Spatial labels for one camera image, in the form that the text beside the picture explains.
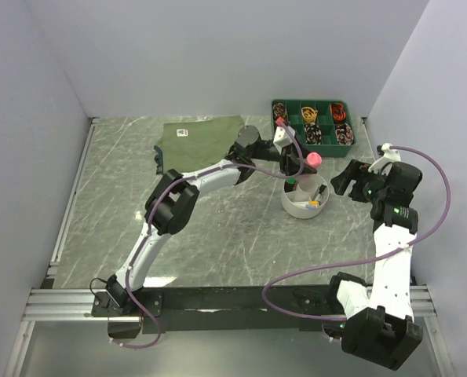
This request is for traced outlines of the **pink pencil case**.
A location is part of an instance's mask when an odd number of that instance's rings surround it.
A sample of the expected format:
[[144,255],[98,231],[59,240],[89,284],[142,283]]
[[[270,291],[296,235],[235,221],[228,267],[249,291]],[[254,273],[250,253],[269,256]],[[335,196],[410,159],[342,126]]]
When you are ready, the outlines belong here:
[[317,152],[310,152],[305,157],[305,165],[303,174],[316,174],[320,165],[323,162],[323,158]]

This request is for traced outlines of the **white round pen holder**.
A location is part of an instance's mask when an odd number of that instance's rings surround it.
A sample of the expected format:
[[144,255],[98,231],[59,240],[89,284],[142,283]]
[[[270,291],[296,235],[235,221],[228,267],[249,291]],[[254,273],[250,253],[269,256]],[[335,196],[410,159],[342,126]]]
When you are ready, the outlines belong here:
[[[319,174],[302,175],[298,178],[293,178],[296,180],[294,185],[288,184],[286,182],[288,179],[284,181],[281,195],[283,209],[289,215],[298,219],[306,220],[316,217],[327,204],[330,197],[327,181]],[[305,204],[312,201],[312,196],[321,185],[326,185],[327,189],[320,197],[320,201],[318,201],[319,206],[315,206],[315,209],[306,208]]]

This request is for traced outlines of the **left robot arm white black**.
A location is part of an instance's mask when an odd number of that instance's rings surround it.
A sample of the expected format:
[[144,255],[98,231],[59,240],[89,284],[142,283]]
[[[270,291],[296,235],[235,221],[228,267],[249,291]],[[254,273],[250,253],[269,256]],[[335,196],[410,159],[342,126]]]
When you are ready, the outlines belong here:
[[152,263],[171,236],[188,224],[199,198],[239,185],[255,170],[287,179],[316,174],[321,163],[322,157],[282,123],[271,140],[263,140],[255,126],[243,127],[225,157],[209,167],[183,174],[168,169],[144,205],[137,242],[122,267],[108,278],[105,291],[112,308],[123,316],[137,310]]

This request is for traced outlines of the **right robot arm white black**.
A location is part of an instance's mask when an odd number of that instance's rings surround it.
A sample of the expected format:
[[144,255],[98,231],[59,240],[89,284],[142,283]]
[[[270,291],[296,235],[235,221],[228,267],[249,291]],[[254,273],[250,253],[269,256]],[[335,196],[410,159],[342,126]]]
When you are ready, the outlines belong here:
[[419,346],[423,331],[410,303],[410,261],[418,233],[418,212],[410,207],[422,172],[407,163],[388,162],[384,172],[352,160],[332,178],[336,194],[370,203],[377,261],[374,281],[347,273],[334,275],[326,293],[328,308],[345,313],[341,332],[344,352],[396,371]]

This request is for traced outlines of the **white marker black cap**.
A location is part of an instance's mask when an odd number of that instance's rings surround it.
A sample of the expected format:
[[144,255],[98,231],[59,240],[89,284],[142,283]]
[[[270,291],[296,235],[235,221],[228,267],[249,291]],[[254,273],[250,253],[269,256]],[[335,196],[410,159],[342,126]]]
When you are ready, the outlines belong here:
[[312,196],[312,201],[320,201],[320,197],[322,194],[326,191],[327,186],[326,185],[321,185],[317,188],[316,192]]

